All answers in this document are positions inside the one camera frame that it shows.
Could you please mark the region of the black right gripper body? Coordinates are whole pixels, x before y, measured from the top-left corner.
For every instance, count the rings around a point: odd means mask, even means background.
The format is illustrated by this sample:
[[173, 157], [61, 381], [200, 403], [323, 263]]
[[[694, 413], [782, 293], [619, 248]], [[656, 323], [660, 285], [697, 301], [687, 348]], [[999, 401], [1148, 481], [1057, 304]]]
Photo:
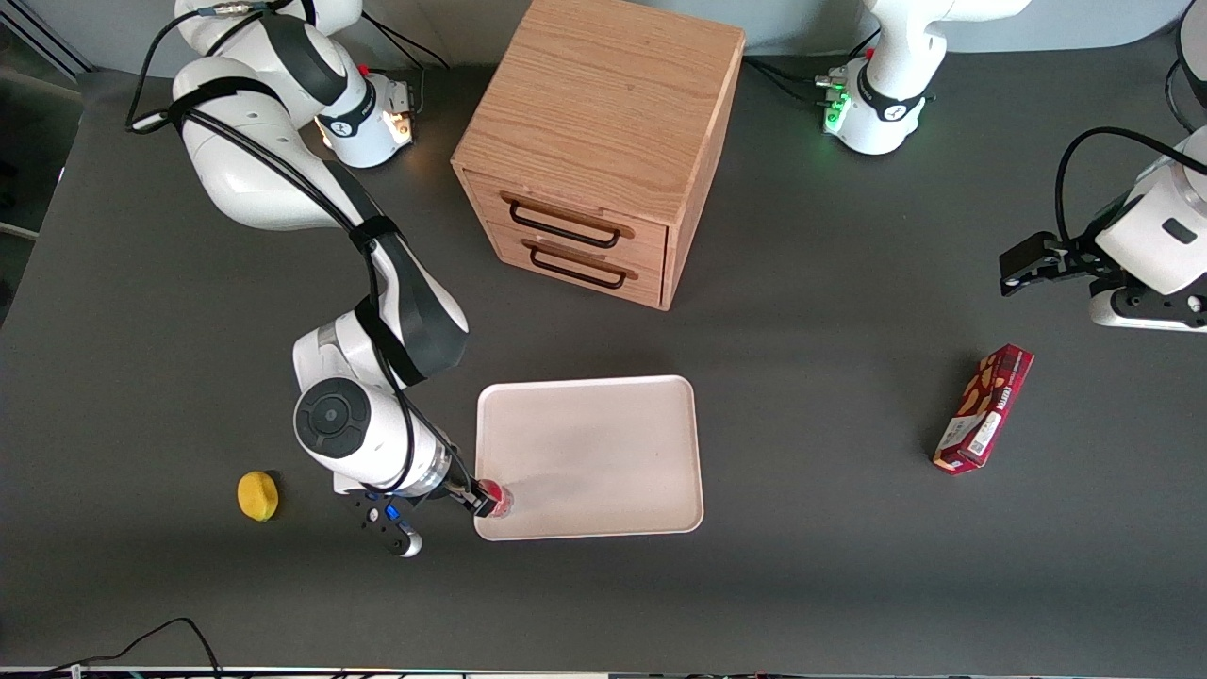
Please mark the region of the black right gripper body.
[[477, 481], [471, 476], [465, 461], [457, 451], [445, 452], [448, 466], [439, 488], [436, 490], [436, 498], [450, 498], [463, 507], [477, 505]]

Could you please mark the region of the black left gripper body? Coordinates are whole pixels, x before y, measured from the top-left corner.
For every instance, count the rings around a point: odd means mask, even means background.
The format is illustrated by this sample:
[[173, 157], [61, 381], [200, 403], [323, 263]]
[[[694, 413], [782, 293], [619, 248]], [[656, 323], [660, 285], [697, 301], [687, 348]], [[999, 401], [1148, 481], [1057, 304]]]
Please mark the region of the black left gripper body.
[[1088, 279], [1090, 283], [1129, 283], [1129, 274], [1104, 254], [1092, 235], [1059, 236], [1060, 265], [1056, 282]]

